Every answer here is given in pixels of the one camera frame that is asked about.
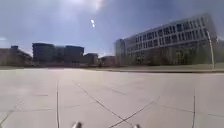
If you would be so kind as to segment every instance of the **dark building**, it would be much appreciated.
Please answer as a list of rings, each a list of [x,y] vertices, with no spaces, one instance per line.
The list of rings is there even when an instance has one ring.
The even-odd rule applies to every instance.
[[[88,53],[83,57],[83,63],[88,65],[97,65],[98,62],[98,54],[96,53]]]
[[[55,47],[53,44],[33,43],[34,62],[53,62],[55,57]]]
[[[104,56],[99,59],[99,66],[113,67],[116,66],[115,56]]]
[[[30,66],[32,57],[21,51],[18,46],[0,49],[0,65],[2,66]]]
[[[81,63],[84,48],[79,46],[66,46],[64,50],[64,59],[67,63]]]
[[[55,47],[55,61],[63,63],[65,61],[65,47],[56,46]]]

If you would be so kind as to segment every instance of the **white building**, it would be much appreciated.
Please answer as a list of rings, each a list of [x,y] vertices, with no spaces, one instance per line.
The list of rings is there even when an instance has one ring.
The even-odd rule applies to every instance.
[[[125,55],[126,64],[200,63],[190,62],[189,57],[198,54],[199,47],[209,44],[208,33],[214,43],[217,34],[212,18],[209,14],[197,15],[120,39],[115,43],[115,53],[118,57]]]

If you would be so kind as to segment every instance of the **glass window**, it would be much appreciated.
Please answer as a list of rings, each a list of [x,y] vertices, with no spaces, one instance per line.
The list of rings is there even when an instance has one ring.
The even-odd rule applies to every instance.
[[[184,33],[182,33],[181,36],[182,36],[182,40],[186,39],[185,36],[184,36]]]
[[[178,35],[179,41],[182,41],[181,34]]]
[[[170,44],[170,43],[171,43],[170,36],[165,37],[165,43],[166,43],[166,44]]]
[[[176,28],[175,28],[175,26],[173,26],[173,33],[176,33]]]
[[[200,29],[201,38],[204,37],[202,30]]]
[[[157,32],[155,32],[155,38],[157,38]]]
[[[205,22],[204,22],[203,18],[201,18],[201,24],[202,24],[202,26],[205,26]]]
[[[197,28],[195,20],[193,21],[193,27]]]
[[[185,22],[185,23],[183,24],[183,26],[184,26],[184,30],[188,30],[188,29],[190,29],[190,25],[189,25],[188,22]]]
[[[170,33],[173,33],[173,28],[171,26],[169,27],[169,31]]]
[[[159,36],[163,36],[163,30],[162,30],[162,29],[160,29],[160,30],[158,31],[158,35],[159,35]]]
[[[204,28],[204,33],[205,33],[205,36],[208,38],[208,31],[206,28]]]
[[[198,30],[195,31],[196,38],[199,38]]]
[[[149,41],[149,42],[148,42],[148,46],[149,46],[149,47],[152,47],[152,41]]]
[[[192,33],[193,39],[195,40],[196,39],[196,37],[195,37],[195,31],[192,31],[191,33]]]
[[[145,40],[146,40],[146,35],[143,36],[143,41],[145,41]]]
[[[182,32],[182,25],[181,24],[177,24],[177,31],[178,32]]]
[[[197,19],[197,24],[198,24],[198,27],[201,27],[201,23],[199,19]]]
[[[192,40],[192,32],[188,32],[189,39]]]
[[[190,28],[191,28],[191,29],[194,28],[194,27],[193,27],[193,23],[192,23],[192,21],[190,21]]]
[[[155,39],[155,40],[153,41],[153,46],[158,46],[158,40],[157,40],[157,39]]]
[[[173,36],[172,36],[172,42],[173,42],[173,43],[176,43],[176,42],[177,42],[177,35],[173,35]]]

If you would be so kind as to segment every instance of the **distant building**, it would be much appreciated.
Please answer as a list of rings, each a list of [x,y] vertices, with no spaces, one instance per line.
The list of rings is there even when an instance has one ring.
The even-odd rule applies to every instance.
[[[65,62],[81,63],[84,53],[84,47],[66,46],[64,53],[65,53]]]
[[[217,34],[209,14],[175,21],[115,42],[116,63],[182,65],[211,63],[209,36]]]
[[[98,64],[98,54],[88,53],[83,57],[83,63],[87,65],[97,65]]]
[[[33,58],[39,63],[80,63],[84,48],[79,46],[54,46],[46,43],[33,43]]]
[[[115,56],[104,56],[99,59],[99,66],[113,67],[116,66]]]
[[[64,46],[56,46],[55,47],[55,62],[64,63],[65,62],[65,47]]]
[[[55,47],[53,44],[33,43],[34,62],[49,63],[55,58]]]
[[[30,66],[32,57],[19,50],[18,46],[11,48],[0,48],[0,65],[1,66]]]

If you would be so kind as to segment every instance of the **paved plaza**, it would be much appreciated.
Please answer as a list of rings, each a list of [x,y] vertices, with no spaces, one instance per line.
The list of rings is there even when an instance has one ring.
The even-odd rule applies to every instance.
[[[223,128],[224,74],[0,70],[1,128],[76,121],[83,128]]]

